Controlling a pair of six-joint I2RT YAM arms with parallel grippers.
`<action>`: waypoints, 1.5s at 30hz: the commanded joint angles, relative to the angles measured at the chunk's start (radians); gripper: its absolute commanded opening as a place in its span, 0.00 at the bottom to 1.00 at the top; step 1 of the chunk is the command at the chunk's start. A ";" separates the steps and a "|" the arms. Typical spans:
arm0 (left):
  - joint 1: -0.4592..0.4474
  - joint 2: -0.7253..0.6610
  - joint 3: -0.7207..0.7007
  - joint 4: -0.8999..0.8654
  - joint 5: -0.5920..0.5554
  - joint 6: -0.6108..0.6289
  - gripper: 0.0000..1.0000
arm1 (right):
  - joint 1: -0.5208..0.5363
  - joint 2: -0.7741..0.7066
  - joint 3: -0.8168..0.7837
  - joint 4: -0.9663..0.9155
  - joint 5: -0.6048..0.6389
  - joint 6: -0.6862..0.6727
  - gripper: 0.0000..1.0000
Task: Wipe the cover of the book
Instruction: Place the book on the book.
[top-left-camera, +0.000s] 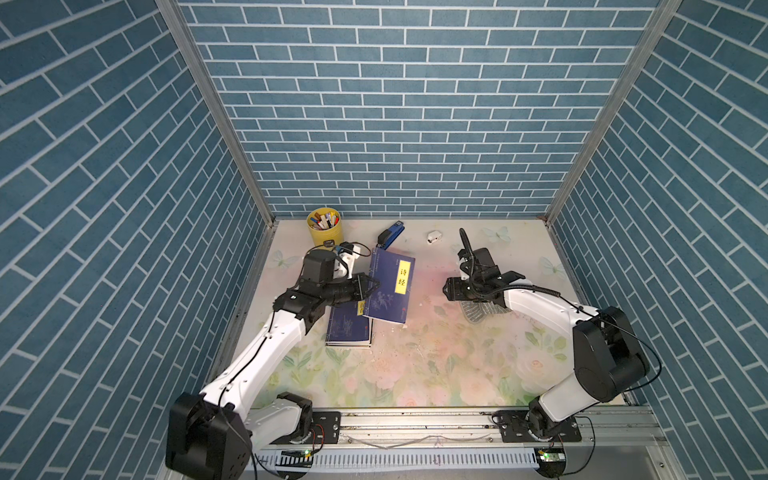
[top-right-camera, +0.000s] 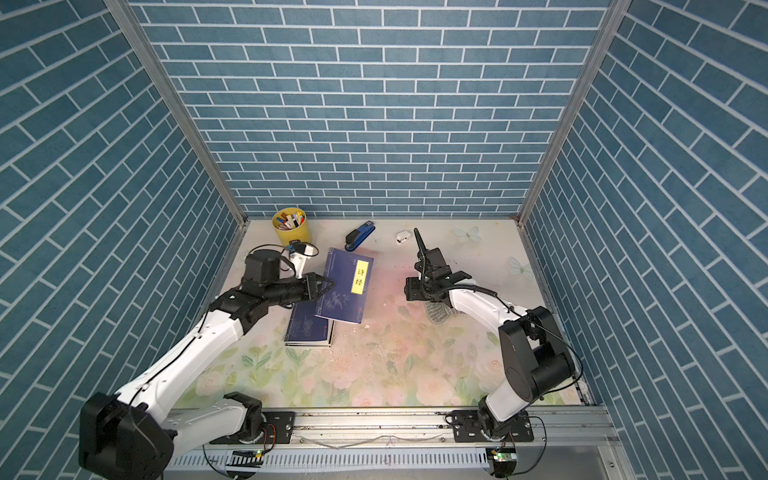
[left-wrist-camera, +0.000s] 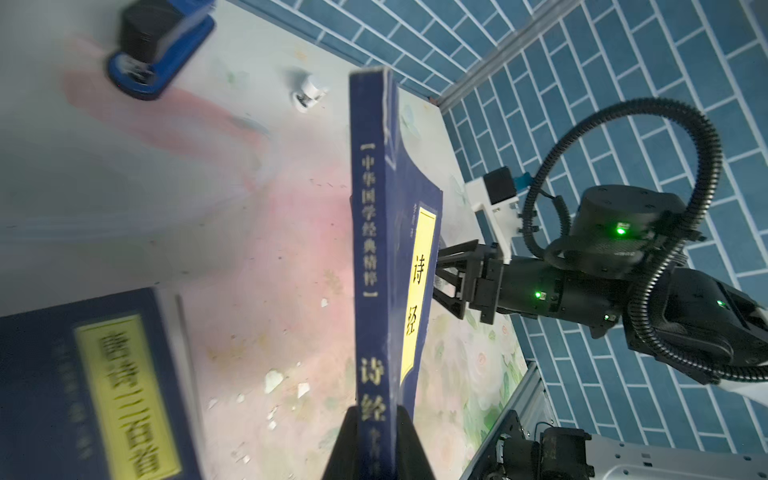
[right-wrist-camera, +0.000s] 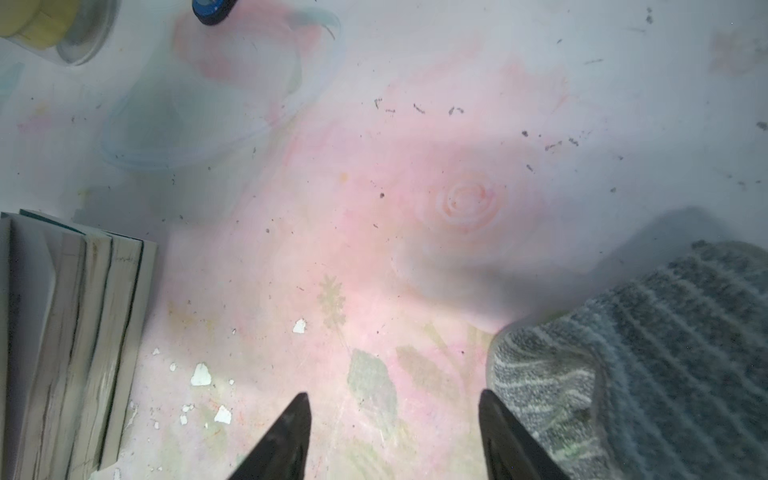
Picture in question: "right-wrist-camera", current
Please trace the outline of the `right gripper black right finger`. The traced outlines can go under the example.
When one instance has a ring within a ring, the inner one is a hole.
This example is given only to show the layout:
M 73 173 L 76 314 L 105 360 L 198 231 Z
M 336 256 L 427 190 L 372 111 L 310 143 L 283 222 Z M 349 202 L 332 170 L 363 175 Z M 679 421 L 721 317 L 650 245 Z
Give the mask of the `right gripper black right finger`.
M 480 395 L 478 418 L 490 480 L 569 479 L 489 389 Z

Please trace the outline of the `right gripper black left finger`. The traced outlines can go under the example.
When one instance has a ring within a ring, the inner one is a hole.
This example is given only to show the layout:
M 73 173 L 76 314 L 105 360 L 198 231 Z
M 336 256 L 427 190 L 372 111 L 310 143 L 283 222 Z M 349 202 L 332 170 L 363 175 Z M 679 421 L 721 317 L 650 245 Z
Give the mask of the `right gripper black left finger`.
M 303 480 L 310 445 L 309 395 L 297 394 L 229 480 Z

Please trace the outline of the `blue book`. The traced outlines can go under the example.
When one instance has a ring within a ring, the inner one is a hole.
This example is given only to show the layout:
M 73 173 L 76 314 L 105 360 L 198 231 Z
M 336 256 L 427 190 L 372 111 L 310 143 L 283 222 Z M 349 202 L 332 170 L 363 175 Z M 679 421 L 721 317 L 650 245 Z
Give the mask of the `blue book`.
M 5 479 L 63 479 L 78 421 L 76 337 L 83 234 L 32 214 L 2 216 L 8 279 Z
M 105 443 L 143 243 L 82 225 L 67 228 L 85 241 L 85 261 L 63 396 L 45 443 L 45 473 L 48 479 L 87 479 Z
M 156 254 L 157 245 L 154 242 L 142 240 L 130 315 L 123 335 L 112 405 L 101 450 L 100 470 L 112 466 L 118 459 L 129 410 L 129 397 L 138 361 L 142 332 L 147 316 Z

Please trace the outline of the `grey wiping cloth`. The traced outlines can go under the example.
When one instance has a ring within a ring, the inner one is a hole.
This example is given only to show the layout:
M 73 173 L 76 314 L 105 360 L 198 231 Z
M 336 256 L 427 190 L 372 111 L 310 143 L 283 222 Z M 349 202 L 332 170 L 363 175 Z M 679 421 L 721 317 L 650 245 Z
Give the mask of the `grey wiping cloth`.
M 486 381 L 570 479 L 767 475 L 767 253 L 695 244 L 493 339 Z

